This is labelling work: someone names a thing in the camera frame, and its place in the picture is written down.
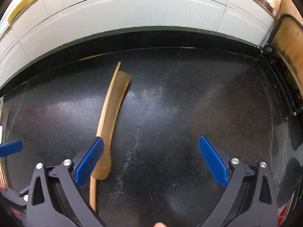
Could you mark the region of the person's right hand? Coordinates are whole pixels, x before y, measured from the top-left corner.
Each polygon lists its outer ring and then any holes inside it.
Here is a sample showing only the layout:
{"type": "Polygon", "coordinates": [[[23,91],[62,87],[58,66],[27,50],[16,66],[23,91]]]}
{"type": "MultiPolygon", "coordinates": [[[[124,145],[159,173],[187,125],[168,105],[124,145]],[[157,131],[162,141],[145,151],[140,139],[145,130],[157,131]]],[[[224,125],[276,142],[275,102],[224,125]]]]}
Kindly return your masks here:
{"type": "Polygon", "coordinates": [[[154,227],[167,227],[164,223],[158,222],[154,224],[154,227]]]}

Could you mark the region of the person's left hand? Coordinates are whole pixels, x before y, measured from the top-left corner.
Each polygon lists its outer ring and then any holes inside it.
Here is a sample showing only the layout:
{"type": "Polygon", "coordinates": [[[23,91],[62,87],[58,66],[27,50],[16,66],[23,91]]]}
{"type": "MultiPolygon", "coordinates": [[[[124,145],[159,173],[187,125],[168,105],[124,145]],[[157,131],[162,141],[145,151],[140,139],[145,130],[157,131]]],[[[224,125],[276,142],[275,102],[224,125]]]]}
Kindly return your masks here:
{"type": "Polygon", "coordinates": [[[2,183],[0,183],[0,189],[4,190],[4,191],[7,191],[7,187],[2,183]]]}

